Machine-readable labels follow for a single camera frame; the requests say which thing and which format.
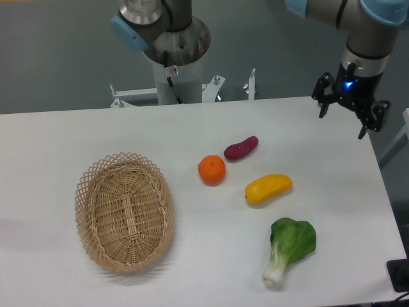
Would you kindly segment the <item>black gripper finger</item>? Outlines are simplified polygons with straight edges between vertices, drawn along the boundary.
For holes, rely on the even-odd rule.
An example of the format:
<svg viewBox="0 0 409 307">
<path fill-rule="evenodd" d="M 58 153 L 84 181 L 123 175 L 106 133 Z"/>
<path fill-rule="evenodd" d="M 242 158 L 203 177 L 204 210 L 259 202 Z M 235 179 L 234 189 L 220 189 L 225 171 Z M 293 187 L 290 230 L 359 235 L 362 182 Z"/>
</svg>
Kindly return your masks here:
<svg viewBox="0 0 409 307">
<path fill-rule="evenodd" d="M 380 132 L 386 124 L 391 103 L 388 100 L 371 100 L 360 109 L 359 120 L 362 128 L 358 139 L 362 139 L 368 131 Z"/>
<path fill-rule="evenodd" d="M 318 107 L 320 108 L 319 118 L 323 118 L 328 111 L 329 105 L 337 102 L 337 95 L 332 92 L 326 94 L 326 89 L 332 89 L 334 84 L 334 78 L 329 72 L 325 72 L 321 77 L 318 78 L 316 85 L 313 89 L 311 98 L 318 102 Z"/>
</svg>

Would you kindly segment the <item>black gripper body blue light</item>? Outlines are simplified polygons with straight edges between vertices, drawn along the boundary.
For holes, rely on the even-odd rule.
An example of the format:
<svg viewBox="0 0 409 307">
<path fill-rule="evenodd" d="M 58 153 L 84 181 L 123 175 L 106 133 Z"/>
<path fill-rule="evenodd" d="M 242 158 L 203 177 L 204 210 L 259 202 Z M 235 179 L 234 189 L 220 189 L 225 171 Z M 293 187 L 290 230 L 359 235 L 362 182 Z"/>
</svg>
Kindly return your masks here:
<svg viewBox="0 0 409 307">
<path fill-rule="evenodd" d="M 363 77 L 356 75 L 358 68 L 354 64 L 354 70 L 344 67 L 341 63 L 332 85 L 332 93 L 337 95 L 337 104 L 360 115 L 360 109 L 371 100 L 375 100 L 374 93 L 378 87 L 383 73 Z"/>
</svg>

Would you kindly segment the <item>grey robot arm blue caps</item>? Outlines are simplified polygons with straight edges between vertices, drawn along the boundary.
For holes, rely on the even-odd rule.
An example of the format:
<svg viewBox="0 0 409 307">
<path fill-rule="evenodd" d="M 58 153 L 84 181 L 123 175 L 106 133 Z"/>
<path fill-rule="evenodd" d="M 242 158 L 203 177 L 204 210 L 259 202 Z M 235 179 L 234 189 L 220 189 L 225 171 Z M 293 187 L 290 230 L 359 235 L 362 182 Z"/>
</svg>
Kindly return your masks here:
<svg viewBox="0 0 409 307">
<path fill-rule="evenodd" d="M 360 136 L 382 129 L 390 103 L 374 93 L 401 28 L 408 22 L 407 1 L 286 1 L 305 19 L 328 24 L 348 35 L 336 76 L 323 74 L 312 98 L 320 115 L 337 103 L 354 112 Z M 120 1 L 111 19 L 116 37 L 130 50 L 158 65 L 158 100 L 187 104 L 202 99 L 201 83 L 182 72 L 208 51 L 210 32 L 192 14 L 190 1 Z"/>
</svg>

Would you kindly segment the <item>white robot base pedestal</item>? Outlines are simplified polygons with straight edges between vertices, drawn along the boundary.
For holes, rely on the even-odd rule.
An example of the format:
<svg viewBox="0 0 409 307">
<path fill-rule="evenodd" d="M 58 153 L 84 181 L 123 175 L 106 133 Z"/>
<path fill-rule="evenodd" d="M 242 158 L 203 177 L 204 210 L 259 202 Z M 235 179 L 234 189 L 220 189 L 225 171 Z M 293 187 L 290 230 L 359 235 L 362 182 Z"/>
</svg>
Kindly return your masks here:
<svg viewBox="0 0 409 307">
<path fill-rule="evenodd" d="M 193 104 L 202 101 L 203 48 L 196 43 L 156 44 L 148 56 L 153 67 L 158 104 Z"/>
</svg>

